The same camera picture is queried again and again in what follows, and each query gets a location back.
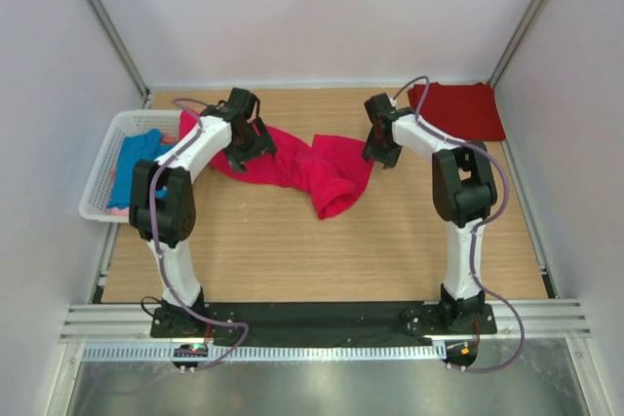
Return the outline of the magenta pink t shirt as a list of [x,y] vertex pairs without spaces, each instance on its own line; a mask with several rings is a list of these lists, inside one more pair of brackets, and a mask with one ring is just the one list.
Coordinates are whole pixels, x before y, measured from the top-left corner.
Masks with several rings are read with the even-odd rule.
[[271,126],[267,129],[277,147],[274,157],[253,159],[246,163],[245,172],[236,172],[219,152],[211,160],[211,167],[238,181],[305,192],[321,219],[347,211],[366,191],[373,162],[362,156],[363,141],[316,134],[307,144],[288,132]]

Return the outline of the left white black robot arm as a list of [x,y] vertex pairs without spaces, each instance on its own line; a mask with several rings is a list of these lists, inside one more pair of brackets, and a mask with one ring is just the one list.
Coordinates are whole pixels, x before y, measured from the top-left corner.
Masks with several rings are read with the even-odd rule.
[[254,93],[234,88],[228,99],[192,113],[193,128],[171,150],[134,166],[129,223],[147,242],[163,284],[152,315],[154,337],[194,338],[218,324],[209,316],[191,259],[189,238],[196,222],[193,183],[217,154],[223,154],[235,172],[246,171],[253,159],[276,155],[259,108]]

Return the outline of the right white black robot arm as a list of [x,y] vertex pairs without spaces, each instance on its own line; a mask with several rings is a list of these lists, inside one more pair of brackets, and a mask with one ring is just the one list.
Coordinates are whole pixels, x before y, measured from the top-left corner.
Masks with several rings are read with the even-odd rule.
[[392,169],[404,148],[430,160],[433,205],[448,242],[439,321],[447,332],[460,334],[485,311],[483,235],[498,198],[487,148],[435,128],[410,108],[396,107],[387,94],[372,96],[364,107],[371,123],[365,160]]

